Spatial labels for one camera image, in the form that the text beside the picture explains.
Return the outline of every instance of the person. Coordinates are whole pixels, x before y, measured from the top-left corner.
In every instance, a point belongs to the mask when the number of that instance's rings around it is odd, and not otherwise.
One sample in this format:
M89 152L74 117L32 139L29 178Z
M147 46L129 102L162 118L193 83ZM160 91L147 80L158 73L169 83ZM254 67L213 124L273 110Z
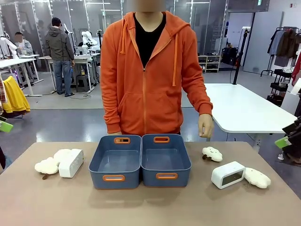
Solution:
M33 54L32 45L30 44L29 41L23 38L23 34L21 32L15 33L15 41L16 41L16 46L18 47L17 49L18 54L22 54L22 55Z
M61 30L62 22L59 18L52 18L52 27L46 35L46 49L53 59L55 82L58 95L63 94L63 79L65 82L65 97L73 96L71 93L71 65L74 66L74 54L68 35Z
M196 34L179 17L162 12L162 2L132 0L136 12L103 35L101 91L108 134L179 134L183 88L199 112L199 135L210 137L213 105L198 64Z

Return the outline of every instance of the orange hoodie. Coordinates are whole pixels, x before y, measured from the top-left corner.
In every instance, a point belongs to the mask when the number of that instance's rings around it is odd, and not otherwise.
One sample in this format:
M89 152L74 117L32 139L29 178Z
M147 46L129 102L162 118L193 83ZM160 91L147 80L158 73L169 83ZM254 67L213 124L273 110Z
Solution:
M100 77L108 133L178 133L182 87L199 114L211 114L196 34L179 17L164 13L165 28L145 68L133 12L111 24L103 36Z

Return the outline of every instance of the yellow cloth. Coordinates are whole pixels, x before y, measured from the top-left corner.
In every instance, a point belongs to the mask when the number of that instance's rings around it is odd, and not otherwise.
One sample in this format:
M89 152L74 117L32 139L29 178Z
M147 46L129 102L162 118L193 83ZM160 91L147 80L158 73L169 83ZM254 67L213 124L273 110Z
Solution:
M6 113L28 111L30 112L30 105L26 100L22 90L12 76L9 76L4 82L6 95L8 97L7 103L2 103L2 107Z

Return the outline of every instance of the door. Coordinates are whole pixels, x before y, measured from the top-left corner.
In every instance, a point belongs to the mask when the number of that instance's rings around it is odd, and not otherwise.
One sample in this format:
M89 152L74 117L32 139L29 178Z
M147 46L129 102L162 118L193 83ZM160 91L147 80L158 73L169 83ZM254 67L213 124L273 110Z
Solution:
M260 74L269 66L268 48L277 27L281 27L284 12L255 13L244 71Z

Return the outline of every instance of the bin handle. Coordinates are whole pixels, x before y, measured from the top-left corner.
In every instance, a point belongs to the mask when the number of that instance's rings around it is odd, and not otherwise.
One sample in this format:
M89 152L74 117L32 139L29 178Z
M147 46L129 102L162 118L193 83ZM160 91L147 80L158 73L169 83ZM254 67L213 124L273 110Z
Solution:
M160 180L176 180L178 178L177 173L157 173L156 178Z
M122 182L126 177L123 175L103 175L103 181Z
M169 141L170 141L169 137L154 137L154 143L164 144L164 143L169 143Z
M114 138L114 143L119 144L119 145L125 145L129 144L131 142L131 139L129 137L116 137Z

